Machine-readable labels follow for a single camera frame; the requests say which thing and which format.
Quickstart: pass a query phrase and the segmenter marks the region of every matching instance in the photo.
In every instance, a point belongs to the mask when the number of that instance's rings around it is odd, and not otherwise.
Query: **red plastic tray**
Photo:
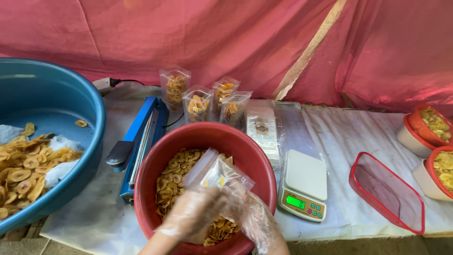
[[[420,195],[371,154],[357,155],[349,184],[392,224],[417,235],[424,233],[424,203]]]

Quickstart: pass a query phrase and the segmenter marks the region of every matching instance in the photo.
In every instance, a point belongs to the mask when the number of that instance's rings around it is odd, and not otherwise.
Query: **concrete floor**
[[[39,255],[48,239],[23,239],[0,243],[1,255]],[[445,255],[453,250],[453,238],[413,236],[393,239],[337,240],[332,242],[288,243],[292,255]],[[43,255],[88,255],[50,241]]]

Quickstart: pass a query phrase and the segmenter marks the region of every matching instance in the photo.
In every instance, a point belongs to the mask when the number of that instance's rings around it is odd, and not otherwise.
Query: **blue heat sealer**
[[[135,177],[143,157],[165,135],[169,112],[160,98],[147,97],[122,141],[118,141],[106,157],[116,172],[126,170],[120,197],[134,205]]]

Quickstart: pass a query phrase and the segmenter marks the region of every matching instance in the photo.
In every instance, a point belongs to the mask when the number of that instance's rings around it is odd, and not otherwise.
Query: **black handle grip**
[[[117,141],[115,146],[106,157],[106,163],[112,167],[122,167],[126,164],[129,155],[134,148],[134,142],[130,141]]]

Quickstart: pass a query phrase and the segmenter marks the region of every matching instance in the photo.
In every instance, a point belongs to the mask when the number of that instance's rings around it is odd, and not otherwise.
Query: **green display screen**
[[[300,209],[304,209],[305,208],[305,202],[304,201],[301,201],[297,198],[293,198],[292,196],[287,196],[286,197],[286,202],[292,206],[295,206],[295,207],[299,207]]]

